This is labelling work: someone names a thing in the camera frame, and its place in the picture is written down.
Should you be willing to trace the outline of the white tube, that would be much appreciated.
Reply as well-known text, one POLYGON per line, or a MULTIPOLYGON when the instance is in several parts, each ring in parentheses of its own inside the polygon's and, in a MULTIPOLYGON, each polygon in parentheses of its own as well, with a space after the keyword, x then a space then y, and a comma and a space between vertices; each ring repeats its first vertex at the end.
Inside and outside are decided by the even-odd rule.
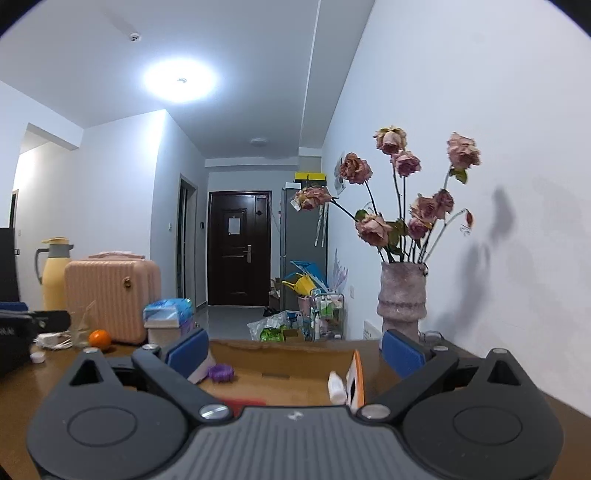
POLYGON ((329 372, 328 379, 329 401, 332 405, 346 405, 348 402, 348 390, 341 376, 335 371, 329 372))

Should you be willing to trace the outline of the wall picture frame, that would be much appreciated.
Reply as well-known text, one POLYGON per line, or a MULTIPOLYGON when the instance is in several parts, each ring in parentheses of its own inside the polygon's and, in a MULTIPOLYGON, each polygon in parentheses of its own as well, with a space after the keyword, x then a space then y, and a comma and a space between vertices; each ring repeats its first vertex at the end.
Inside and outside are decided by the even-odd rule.
POLYGON ((345 153, 342 153, 339 156, 339 160, 335 163, 334 187, 335 187, 335 193, 337 193, 338 195, 341 194, 342 191, 344 191, 346 188, 346 185, 344 183, 344 178, 342 178, 342 174, 341 174, 342 164, 344 163, 344 160, 345 160, 345 153))

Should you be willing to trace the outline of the pink ribbed suitcase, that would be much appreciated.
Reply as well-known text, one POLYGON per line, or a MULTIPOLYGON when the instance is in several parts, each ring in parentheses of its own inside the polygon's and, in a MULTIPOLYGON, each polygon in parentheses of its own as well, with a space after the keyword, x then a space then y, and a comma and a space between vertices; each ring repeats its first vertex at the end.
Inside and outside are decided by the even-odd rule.
POLYGON ((161 298, 158 265, 142 255, 110 251, 73 260, 65 268, 69 310, 90 314, 111 339, 139 345, 147 338, 143 309, 161 298))

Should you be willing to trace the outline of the dried pink roses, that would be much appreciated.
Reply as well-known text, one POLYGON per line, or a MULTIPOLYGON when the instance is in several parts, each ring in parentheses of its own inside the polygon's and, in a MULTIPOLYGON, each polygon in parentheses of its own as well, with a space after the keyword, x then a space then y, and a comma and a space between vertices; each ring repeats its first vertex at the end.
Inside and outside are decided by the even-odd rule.
POLYGON ((354 152, 345 155, 342 178, 349 185, 366 188, 370 199, 368 206, 355 212, 346 210, 325 186, 298 190, 291 205, 297 211, 318 209, 322 214, 329 206, 335 206, 353 220, 358 237, 376 248, 384 262, 425 265, 452 222, 461 219, 461 230, 466 234, 473 229, 473 213, 467 208, 458 210, 455 207, 448 184, 452 179, 467 184, 469 170, 481 165, 481 151, 474 139, 452 133, 447 141, 449 166, 443 186, 431 196, 419 194, 411 201, 408 199, 408 179, 422 170, 422 163, 409 149, 406 131, 387 126, 377 129, 373 138, 377 150, 388 157, 392 167, 394 203, 398 209, 396 219, 386 219, 379 210, 370 187, 373 170, 366 159, 354 152))

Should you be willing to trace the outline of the grey refrigerator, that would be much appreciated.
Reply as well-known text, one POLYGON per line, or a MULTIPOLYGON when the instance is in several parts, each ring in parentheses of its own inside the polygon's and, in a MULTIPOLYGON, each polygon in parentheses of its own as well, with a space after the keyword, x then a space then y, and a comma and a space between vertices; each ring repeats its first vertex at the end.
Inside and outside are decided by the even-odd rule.
POLYGON ((307 187, 319 187, 318 182, 303 182, 301 187, 293 184, 283 188, 280 203, 280 279, 294 282, 300 270, 293 261, 315 264, 315 275, 322 282, 327 282, 327 235, 317 237, 318 220, 321 212, 315 210, 297 211, 291 201, 298 190, 307 187))

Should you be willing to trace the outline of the orange fruit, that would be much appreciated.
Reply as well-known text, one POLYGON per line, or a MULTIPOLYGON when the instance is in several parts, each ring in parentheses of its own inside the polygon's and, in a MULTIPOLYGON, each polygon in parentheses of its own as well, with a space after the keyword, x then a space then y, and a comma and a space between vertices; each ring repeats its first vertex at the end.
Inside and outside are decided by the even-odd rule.
POLYGON ((97 329, 88 335, 88 345, 100 351, 108 350, 111 347, 112 339, 106 330, 97 329))

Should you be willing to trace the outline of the blue tissue pack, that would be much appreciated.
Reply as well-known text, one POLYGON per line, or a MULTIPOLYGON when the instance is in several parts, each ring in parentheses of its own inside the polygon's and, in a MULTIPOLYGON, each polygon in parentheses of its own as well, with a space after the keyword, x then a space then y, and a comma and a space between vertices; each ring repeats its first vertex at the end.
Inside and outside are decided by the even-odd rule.
POLYGON ((144 322, 163 322, 180 326, 194 316, 192 302, 188 298, 162 299, 148 304, 143 309, 144 322))

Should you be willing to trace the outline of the dark brown door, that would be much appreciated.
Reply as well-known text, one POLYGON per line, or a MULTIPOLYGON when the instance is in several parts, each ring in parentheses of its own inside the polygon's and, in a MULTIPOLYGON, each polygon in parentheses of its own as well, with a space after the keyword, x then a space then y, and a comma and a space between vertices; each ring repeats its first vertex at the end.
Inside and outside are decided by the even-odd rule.
POLYGON ((271 193, 211 192, 207 225, 207 299, 213 306, 269 305, 271 193))

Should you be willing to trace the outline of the orange cardboard box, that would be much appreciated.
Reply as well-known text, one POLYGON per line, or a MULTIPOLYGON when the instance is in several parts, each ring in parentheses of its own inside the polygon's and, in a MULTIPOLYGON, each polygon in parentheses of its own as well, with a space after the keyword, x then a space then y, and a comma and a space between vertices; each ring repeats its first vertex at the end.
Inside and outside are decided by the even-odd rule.
POLYGON ((190 379, 212 396, 243 406, 332 406, 329 372, 341 376, 352 410, 366 403, 363 362, 359 350, 342 342, 256 342, 214 340, 209 343, 207 370, 215 364, 235 369, 231 383, 214 383, 206 373, 190 379))

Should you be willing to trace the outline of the pink ribbed vase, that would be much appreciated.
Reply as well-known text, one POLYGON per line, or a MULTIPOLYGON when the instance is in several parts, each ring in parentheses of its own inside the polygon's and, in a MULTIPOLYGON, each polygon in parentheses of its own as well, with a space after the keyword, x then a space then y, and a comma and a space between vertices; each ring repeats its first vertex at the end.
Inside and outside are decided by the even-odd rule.
POLYGON ((427 267, 402 262, 383 263, 377 314, 382 331, 397 330, 419 340, 419 322, 427 316, 427 267))

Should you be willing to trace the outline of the eyeglasses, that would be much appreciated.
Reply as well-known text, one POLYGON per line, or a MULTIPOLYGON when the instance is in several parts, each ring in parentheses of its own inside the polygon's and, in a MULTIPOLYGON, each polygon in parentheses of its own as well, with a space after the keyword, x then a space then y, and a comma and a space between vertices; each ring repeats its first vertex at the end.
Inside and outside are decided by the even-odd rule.
POLYGON ((439 344, 445 340, 445 337, 439 331, 429 330, 421 332, 419 339, 420 342, 424 344, 439 344))

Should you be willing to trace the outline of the small white cap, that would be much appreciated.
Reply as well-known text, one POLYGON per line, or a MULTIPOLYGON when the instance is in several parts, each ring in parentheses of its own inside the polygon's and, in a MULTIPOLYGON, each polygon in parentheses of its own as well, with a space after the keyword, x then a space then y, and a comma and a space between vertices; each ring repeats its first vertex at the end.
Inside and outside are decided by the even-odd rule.
POLYGON ((42 351, 35 351, 30 354, 30 359, 33 364, 42 364, 46 360, 46 355, 42 351))

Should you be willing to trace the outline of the clear glass cup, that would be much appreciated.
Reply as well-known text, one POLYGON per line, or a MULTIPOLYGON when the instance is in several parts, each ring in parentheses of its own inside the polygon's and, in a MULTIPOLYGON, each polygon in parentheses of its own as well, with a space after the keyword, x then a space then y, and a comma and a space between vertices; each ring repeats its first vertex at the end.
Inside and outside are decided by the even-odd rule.
POLYGON ((89 336, 95 330, 95 302, 78 306, 70 312, 69 335, 72 347, 83 349, 89 346, 89 336))

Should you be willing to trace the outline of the black device left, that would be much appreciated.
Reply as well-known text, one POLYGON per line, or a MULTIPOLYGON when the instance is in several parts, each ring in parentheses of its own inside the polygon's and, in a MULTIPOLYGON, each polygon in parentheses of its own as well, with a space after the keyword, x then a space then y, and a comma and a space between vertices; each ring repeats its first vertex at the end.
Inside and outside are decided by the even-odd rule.
POLYGON ((2 302, 0 313, 0 374, 30 363, 30 347, 41 333, 69 329, 70 315, 64 310, 31 311, 23 302, 2 302))

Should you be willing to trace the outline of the ceiling lamp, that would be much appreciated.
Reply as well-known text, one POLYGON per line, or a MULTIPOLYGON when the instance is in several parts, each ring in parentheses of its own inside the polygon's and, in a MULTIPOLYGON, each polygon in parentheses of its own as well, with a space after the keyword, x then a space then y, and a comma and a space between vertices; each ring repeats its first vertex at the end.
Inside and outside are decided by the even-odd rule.
POLYGON ((153 98, 169 104, 204 100, 217 88, 219 76, 208 64, 192 57, 168 57, 148 65, 141 84, 153 98))

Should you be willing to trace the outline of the purple jar lid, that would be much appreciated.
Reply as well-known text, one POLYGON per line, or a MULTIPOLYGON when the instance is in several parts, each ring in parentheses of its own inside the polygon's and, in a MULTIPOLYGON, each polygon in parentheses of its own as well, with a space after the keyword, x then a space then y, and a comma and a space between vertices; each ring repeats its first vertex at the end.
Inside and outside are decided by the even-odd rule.
POLYGON ((235 369, 228 364, 215 364, 207 370, 207 378, 214 383, 231 383, 235 378, 235 369))

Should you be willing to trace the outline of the yellow box on fridge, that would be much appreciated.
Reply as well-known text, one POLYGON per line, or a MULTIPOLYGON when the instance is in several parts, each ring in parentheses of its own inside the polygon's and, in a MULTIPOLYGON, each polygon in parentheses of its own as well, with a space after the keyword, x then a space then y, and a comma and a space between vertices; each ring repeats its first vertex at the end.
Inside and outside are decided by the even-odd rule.
POLYGON ((295 182, 325 182, 327 175, 319 172, 297 172, 294 174, 295 182))

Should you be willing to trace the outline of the yellow watering can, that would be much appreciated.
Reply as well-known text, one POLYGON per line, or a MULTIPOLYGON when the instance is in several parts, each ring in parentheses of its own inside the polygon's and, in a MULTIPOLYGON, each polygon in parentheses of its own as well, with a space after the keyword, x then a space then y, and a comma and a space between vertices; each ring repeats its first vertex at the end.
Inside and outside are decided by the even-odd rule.
POLYGON ((310 296, 318 288, 314 279, 308 274, 297 274, 297 280, 294 282, 283 280, 281 281, 281 285, 290 288, 290 290, 293 290, 300 297, 310 296))

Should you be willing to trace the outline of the yellow thermos jug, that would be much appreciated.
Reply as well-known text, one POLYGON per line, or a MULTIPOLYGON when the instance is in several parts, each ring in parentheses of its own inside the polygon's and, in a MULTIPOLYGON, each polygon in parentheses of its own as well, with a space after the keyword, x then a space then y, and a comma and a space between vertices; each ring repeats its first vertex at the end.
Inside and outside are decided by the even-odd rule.
POLYGON ((43 309, 59 311, 67 308, 65 269, 71 261, 70 251, 74 246, 66 237, 52 237, 42 241, 46 247, 35 252, 34 268, 41 285, 43 309), (39 271, 39 256, 46 254, 43 271, 39 271))

